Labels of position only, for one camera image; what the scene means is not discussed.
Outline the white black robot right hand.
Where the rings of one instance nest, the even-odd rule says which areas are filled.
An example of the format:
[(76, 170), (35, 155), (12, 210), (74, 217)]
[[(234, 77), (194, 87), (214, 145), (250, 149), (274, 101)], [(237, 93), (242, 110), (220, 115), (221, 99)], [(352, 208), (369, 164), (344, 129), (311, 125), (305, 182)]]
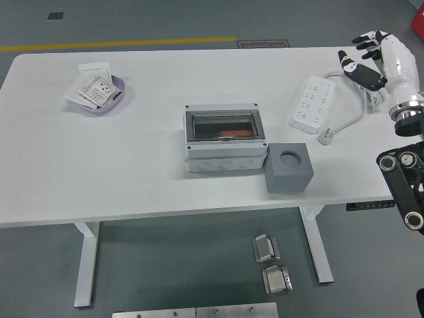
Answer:
[(355, 62), (340, 50), (339, 61), (347, 78), (370, 91), (386, 89), (390, 94), (390, 116), (393, 121), (401, 113), (423, 110), (415, 57), (396, 36), (375, 30), (362, 34), (352, 43), (356, 44), (357, 50), (369, 48), (362, 59), (381, 60), (384, 73)]

